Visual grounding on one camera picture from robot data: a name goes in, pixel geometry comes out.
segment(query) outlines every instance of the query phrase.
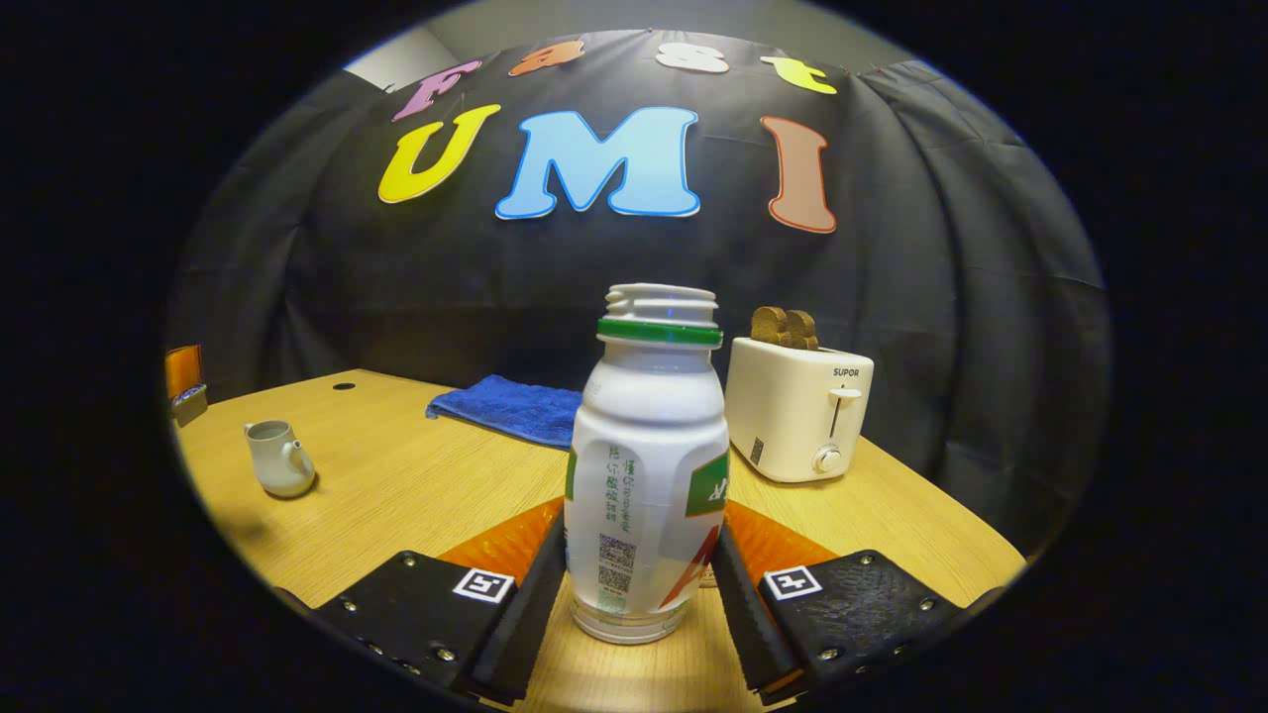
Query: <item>bottle bottom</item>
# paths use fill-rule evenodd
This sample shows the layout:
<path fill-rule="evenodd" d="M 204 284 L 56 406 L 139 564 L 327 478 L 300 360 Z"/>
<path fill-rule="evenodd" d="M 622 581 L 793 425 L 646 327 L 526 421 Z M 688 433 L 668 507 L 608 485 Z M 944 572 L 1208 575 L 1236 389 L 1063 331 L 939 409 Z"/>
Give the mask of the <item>bottle bottom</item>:
<path fill-rule="evenodd" d="M 623 617 L 596 609 L 572 598 L 572 620 L 581 631 L 609 643 L 648 643 L 673 633 L 687 613 L 689 601 L 677 608 L 650 617 Z"/>

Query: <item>letter m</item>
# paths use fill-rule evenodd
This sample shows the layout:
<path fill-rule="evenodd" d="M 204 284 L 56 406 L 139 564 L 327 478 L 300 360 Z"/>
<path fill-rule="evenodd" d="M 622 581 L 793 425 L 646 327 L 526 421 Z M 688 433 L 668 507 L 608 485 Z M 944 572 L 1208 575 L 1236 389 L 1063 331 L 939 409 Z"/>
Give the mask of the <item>letter m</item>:
<path fill-rule="evenodd" d="M 573 209 L 586 211 L 598 192 L 625 165 L 625 180 L 607 197 L 618 213 L 686 217 L 700 209 L 700 197 L 687 190 L 685 142 L 695 112 L 673 107 L 635 110 L 600 141 L 577 112 L 529 117 L 520 129 L 529 134 L 511 194 L 497 203 L 502 219 L 538 218 L 554 209 L 547 192 L 550 166 Z"/>

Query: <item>qr code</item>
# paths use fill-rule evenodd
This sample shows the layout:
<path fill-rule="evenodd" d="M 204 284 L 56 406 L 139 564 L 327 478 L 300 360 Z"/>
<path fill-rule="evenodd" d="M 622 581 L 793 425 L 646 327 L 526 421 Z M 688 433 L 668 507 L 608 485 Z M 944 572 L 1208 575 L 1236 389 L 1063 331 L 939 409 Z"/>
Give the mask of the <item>qr code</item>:
<path fill-rule="evenodd" d="M 615 594 L 598 590 L 598 608 L 609 614 L 624 614 L 625 613 L 625 598 L 616 596 Z"/>
<path fill-rule="evenodd" d="M 598 558 L 606 559 L 612 565 L 619 565 L 628 570 L 634 568 L 634 544 L 629 542 L 621 542 L 615 537 L 607 537 L 602 533 L 598 534 Z"/>
<path fill-rule="evenodd" d="M 610 586 L 621 594 L 629 594 L 630 591 L 629 575 L 618 572 L 616 570 L 609 570 L 602 565 L 598 566 L 598 584 Z"/>

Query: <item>white toaster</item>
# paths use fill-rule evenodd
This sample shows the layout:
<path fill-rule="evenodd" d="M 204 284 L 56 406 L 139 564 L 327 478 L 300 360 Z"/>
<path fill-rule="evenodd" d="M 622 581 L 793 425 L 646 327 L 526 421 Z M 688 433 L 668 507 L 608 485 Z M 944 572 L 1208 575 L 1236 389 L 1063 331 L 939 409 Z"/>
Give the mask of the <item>white toaster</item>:
<path fill-rule="evenodd" d="M 833 349 L 735 337 L 727 372 L 730 442 L 772 481 L 844 474 L 864 425 L 874 365 Z"/>

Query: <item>white plastic bottle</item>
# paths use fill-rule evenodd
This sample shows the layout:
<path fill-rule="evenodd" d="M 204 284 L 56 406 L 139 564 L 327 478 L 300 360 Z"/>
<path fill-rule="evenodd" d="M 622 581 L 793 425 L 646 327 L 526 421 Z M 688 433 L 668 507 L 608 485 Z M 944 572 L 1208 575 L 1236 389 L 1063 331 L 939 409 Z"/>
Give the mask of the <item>white plastic bottle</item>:
<path fill-rule="evenodd" d="M 614 643 L 668 636 L 713 556 L 727 504 L 714 293 L 619 284 L 573 428 L 564 538 L 573 619 Z"/>

